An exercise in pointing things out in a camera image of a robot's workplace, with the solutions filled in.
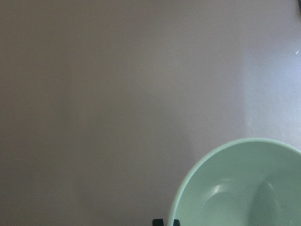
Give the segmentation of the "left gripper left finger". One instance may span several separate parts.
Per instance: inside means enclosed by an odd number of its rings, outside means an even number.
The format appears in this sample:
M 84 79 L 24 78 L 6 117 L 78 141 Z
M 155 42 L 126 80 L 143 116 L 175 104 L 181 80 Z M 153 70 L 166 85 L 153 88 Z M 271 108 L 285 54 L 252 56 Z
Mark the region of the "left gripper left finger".
M 162 218 L 153 219 L 152 226 L 164 226 L 164 220 Z

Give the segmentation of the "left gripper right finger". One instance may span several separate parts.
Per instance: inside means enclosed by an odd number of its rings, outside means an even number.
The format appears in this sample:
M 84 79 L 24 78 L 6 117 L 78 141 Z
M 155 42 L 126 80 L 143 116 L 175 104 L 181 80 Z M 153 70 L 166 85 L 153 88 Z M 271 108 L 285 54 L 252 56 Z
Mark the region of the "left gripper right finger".
M 180 221 L 178 219 L 174 219 L 173 226 L 181 226 Z

